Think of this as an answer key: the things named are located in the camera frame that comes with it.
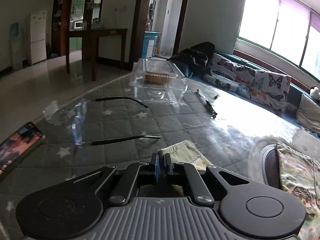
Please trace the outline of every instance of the circular cap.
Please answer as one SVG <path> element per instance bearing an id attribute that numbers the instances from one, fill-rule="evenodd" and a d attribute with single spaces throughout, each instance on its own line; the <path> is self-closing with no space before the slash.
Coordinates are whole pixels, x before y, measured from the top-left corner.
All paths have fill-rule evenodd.
<path id="1" fill-rule="evenodd" d="M 255 197 L 247 201 L 247 210 L 263 218 L 271 218 L 281 214 L 283 205 L 280 201 L 271 197 Z"/>
<path id="2" fill-rule="evenodd" d="M 255 239 L 280 239 L 299 233 L 306 210 L 293 195 L 250 182 L 229 186 L 220 203 L 219 213 L 241 235 Z"/>
<path id="3" fill-rule="evenodd" d="M 39 204 L 39 211 L 46 217 L 61 218 L 76 209 L 76 203 L 67 197 L 49 197 Z"/>
<path id="4" fill-rule="evenodd" d="M 93 227 L 102 212 L 94 192 L 38 191 L 19 202 L 16 219 L 24 234 L 34 239 L 71 239 Z"/>
<path id="5" fill-rule="evenodd" d="M 212 197 L 210 196 L 199 196 L 197 197 L 197 201 L 200 203 L 210 203 L 212 201 Z"/>
<path id="6" fill-rule="evenodd" d="M 112 203 L 120 204 L 120 203 L 123 203 L 125 201 L 125 198 L 122 197 L 122 196 L 117 195 L 117 196 L 110 197 L 110 201 Z"/>

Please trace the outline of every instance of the reflective floor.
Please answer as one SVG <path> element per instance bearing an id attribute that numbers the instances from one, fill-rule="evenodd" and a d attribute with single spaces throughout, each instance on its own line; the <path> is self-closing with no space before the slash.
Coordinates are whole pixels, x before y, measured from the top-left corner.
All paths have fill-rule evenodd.
<path id="1" fill-rule="evenodd" d="M 81 50 L 70 53 L 71 74 L 65 57 L 58 57 L 0 78 L 0 141 L 28 121 L 41 115 L 53 100 L 59 104 L 79 96 L 128 71 L 97 64 L 97 81 L 91 81 L 90 63 L 81 60 Z"/>

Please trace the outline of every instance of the butterfly-patterned pillow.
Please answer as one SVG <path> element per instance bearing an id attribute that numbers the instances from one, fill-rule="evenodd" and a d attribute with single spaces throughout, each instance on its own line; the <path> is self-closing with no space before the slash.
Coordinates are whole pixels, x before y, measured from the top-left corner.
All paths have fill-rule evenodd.
<path id="1" fill-rule="evenodd" d="M 233 80 L 235 80 L 236 82 L 244 84 L 247 87 L 250 87 L 256 74 L 256 70 L 232 62 L 227 58 L 216 53 L 214 54 L 212 63 L 212 70 L 225 73 L 226 75 L 232 77 Z"/>
<path id="2" fill-rule="evenodd" d="M 250 87 L 251 99 L 285 112 L 290 82 L 290 76 L 258 70 Z"/>
<path id="3" fill-rule="evenodd" d="M 211 73 L 204 75 L 203 80 L 219 88 L 235 92 L 236 94 L 241 95 L 245 98 L 250 98 L 250 93 L 247 86 L 235 82 L 225 76 Z"/>

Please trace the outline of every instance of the smartphone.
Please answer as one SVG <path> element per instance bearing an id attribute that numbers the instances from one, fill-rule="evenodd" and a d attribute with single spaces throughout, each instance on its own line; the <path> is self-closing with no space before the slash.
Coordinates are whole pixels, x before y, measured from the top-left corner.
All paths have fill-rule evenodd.
<path id="1" fill-rule="evenodd" d="M 40 130 L 32 122 L 28 122 L 1 143 L 0 181 L 44 139 Z"/>

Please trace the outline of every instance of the window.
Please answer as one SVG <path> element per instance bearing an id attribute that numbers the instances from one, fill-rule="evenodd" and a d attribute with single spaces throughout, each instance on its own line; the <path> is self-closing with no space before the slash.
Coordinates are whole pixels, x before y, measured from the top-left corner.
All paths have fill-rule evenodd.
<path id="1" fill-rule="evenodd" d="M 246 0 L 239 37 L 320 80 L 320 17 L 296 0 Z"/>

